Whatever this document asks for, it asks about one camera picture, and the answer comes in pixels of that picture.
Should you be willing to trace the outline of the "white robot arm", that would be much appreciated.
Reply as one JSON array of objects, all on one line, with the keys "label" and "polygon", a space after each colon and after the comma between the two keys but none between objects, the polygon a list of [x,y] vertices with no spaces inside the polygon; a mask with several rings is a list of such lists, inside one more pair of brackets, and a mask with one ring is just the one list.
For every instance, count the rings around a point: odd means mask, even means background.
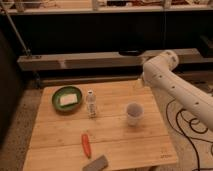
[{"label": "white robot arm", "polygon": [[178,55],[165,50],[143,63],[144,81],[176,98],[188,111],[213,131],[213,97],[172,72],[179,64]]}]

